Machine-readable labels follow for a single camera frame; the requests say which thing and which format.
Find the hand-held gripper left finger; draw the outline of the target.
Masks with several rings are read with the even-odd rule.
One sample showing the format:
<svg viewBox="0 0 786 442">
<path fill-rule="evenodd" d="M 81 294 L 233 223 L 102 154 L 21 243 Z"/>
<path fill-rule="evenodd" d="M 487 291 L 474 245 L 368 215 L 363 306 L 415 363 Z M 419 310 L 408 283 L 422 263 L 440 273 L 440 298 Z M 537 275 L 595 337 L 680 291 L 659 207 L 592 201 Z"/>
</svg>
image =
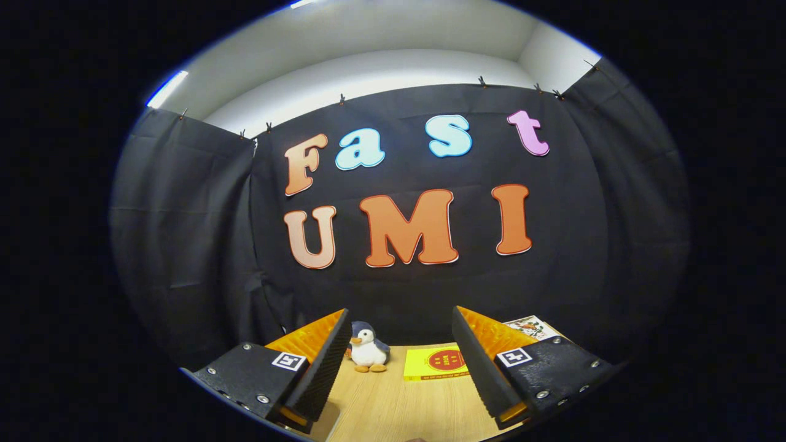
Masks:
<svg viewBox="0 0 786 442">
<path fill-rule="evenodd" d="M 309 433 L 320 419 L 351 338 L 340 309 L 269 344 L 244 342 L 183 374 L 256 422 Z"/>
</svg>

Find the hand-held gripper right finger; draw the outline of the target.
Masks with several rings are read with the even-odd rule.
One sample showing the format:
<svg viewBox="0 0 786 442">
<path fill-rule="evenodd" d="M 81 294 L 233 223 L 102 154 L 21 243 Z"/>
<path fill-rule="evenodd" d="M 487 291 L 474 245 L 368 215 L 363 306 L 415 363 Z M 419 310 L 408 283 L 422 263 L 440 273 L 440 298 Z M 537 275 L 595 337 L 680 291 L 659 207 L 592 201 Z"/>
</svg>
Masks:
<svg viewBox="0 0 786 442">
<path fill-rule="evenodd" d="M 562 335 L 535 339 L 461 306 L 452 333 L 499 430 L 552 419 L 621 370 Z"/>
</svg>

